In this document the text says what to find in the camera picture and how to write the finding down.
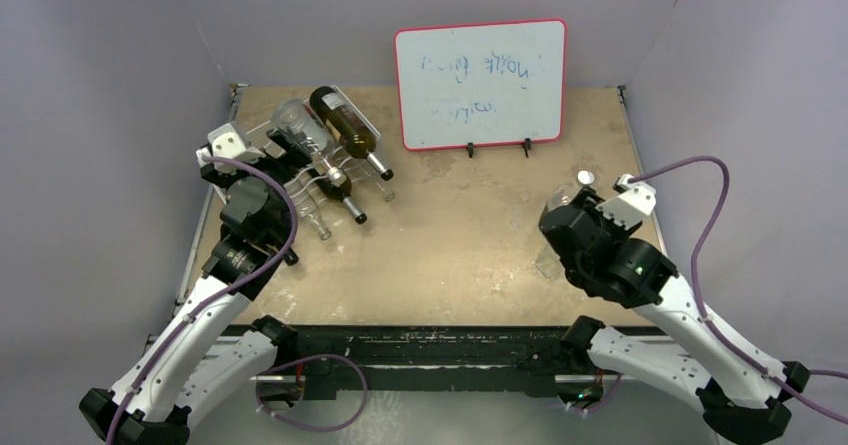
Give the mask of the clear bottle silver cap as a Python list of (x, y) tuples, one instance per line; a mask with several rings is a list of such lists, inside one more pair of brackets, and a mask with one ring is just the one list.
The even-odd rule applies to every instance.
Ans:
[(333, 158), (335, 138), (304, 100), (281, 103), (271, 121), (306, 150), (315, 168), (332, 185), (340, 187), (345, 182), (347, 176)]

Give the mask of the clear square glass bottle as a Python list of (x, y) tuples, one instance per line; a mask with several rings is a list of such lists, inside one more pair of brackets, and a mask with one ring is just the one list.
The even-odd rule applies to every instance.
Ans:
[(328, 240), (332, 232), (326, 226), (319, 206), (314, 198), (306, 191), (293, 199), (300, 221), (308, 225), (322, 241)]

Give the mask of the dark bottle brown label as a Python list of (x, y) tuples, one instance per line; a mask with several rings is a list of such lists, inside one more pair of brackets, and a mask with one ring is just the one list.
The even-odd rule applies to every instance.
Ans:
[(345, 178), (340, 185), (334, 185), (314, 169), (309, 171), (309, 175), (323, 195), (329, 200), (342, 204), (357, 224), (364, 224), (368, 220), (367, 214), (352, 196), (353, 185), (349, 178)]

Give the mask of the clear bottle back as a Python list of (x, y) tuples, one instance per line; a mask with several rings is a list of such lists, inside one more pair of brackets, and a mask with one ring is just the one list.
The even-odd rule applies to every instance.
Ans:
[(385, 184), (385, 181), (367, 163), (361, 163), (355, 170), (351, 169), (351, 172), (356, 175), (354, 182), (363, 189), (381, 194), (385, 202), (390, 202), (395, 198), (394, 191)]

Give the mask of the dark bottle white label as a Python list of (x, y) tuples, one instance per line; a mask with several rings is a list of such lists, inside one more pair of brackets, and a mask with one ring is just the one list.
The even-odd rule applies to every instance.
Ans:
[(299, 256), (292, 249), (285, 251), (282, 259), (287, 266), (294, 266), (300, 261)]

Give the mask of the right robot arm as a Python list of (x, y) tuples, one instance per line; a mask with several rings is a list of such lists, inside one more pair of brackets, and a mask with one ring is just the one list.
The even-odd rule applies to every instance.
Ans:
[(591, 298), (630, 309), (662, 330), (683, 355), (659, 352), (613, 327), (581, 316), (561, 346), (576, 372), (592, 365), (636, 378), (700, 412), (735, 444), (767, 444), (788, 428), (790, 390), (802, 392), (810, 372), (760, 351), (708, 306), (677, 266), (635, 231), (653, 212), (656, 191), (644, 182), (616, 186), (604, 199), (589, 185), (562, 185), (538, 227), (566, 280)]

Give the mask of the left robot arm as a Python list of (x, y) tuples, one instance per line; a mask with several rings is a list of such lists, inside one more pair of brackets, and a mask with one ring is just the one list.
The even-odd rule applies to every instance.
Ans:
[(205, 359), (278, 267), (298, 262), (292, 247), (299, 219), (280, 165), (234, 124), (210, 132), (196, 157), (202, 178), (224, 193), (221, 237), (183, 306), (141, 359), (109, 388), (82, 398), (83, 417), (107, 444), (185, 444), (251, 377), (267, 369), (284, 374), (297, 364), (298, 347), (273, 318)]

